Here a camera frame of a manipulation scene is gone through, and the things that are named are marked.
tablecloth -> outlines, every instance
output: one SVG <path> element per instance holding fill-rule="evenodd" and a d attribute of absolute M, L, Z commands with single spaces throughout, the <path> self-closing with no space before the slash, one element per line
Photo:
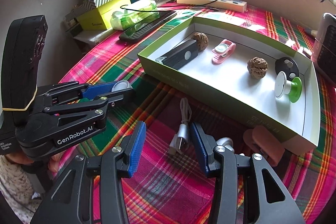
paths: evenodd
<path fill-rule="evenodd" d="M 289 39 L 312 50 L 314 40 L 302 27 L 248 5 L 247 12 L 231 10 L 184 10 L 179 18 L 164 25 L 144 41 L 126 46 L 116 32 L 92 49 L 62 79 L 80 83 L 104 83 L 128 80 L 136 90 L 134 102 L 108 113 L 107 130 L 63 155 L 61 170 L 69 159 L 83 153 L 94 156 L 119 144 L 132 133 L 137 120 L 145 121 L 147 136 L 138 171 L 131 179 L 123 179 L 123 190 L 130 223 L 207 223 L 214 191 L 214 180 L 201 172 L 191 145 L 184 155 L 167 154 L 169 143 L 181 123 L 179 102 L 186 95 L 146 75 L 137 54 L 155 37 L 181 21 L 198 14 L 217 18 L 272 37 L 280 42 Z M 318 75 L 321 105 L 320 141 L 318 147 L 296 156 L 286 151 L 275 171 L 293 196 L 307 223 L 313 223 L 336 188 L 335 176 L 335 89 Z M 188 97 L 192 120 L 201 123 L 207 134 L 231 137 L 236 153 L 243 148 L 245 126 Z M 94 217 L 99 212 L 99 177 L 95 179 Z M 242 212 L 243 191 L 239 180 L 238 211 Z M 241 214 L 237 223 L 241 223 Z"/>

power strip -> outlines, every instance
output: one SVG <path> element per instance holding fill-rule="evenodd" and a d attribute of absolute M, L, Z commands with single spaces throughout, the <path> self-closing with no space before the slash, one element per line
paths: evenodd
<path fill-rule="evenodd" d="M 176 1 L 178 4 L 204 5 L 214 0 L 176 0 Z M 209 6 L 243 13 L 246 11 L 247 3 L 241 0 L 218 0 L 214 3 L 209 4 Z"/>

patterned sleeve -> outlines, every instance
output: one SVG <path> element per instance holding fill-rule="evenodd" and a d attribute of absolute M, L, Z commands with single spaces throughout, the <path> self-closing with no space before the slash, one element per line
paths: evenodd
<path fill-rule="evenodd" d="M 32 199 L 34 190 L 26 173 L 5 156 L 0 156 L 0 190 L 19 219 L 29 224 L 41 200 Z"/>

human hand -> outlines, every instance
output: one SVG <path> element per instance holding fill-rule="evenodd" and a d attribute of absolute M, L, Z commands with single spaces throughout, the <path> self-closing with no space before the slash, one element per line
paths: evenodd
<path fill-rule="evenodd" d="M 60 161 L 61 155 L 62 154 L 59 153 L 59 154 L 53 155 L 49 159 L 48 169 L 51 172 L 56 173 L 58 171 L 59 161 Z M 9 154 L 5 155 L 5 157 L 9 162 L 16 163 L 16 164 L 28 165 L 28 164 L 32 164 L 34 162 L 32 159 L 28 158 L 26 156 L 26 154 L 23 153 L 23 151 L 9 153 Z"/>

pink clip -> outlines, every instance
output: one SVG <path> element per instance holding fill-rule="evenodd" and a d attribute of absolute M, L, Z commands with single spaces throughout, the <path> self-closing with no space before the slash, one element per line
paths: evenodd
<path fill-rule="evenodd" d="M 223 63 L 231 54 L 233 54 L 235 48 L 235 43 L 231 42 L 230 40 L 224 39 L 219 45 L 212 49 L 212 52 L 216 54 L 212 58 L 212 63 Z"/>
<path fill-rule="evenodd" d="M 276 137 L 263 126 L 246 130 L 243 139 L 253 152 L 262 154 L 272 167 L 278 165 L 285 152 Z"/>

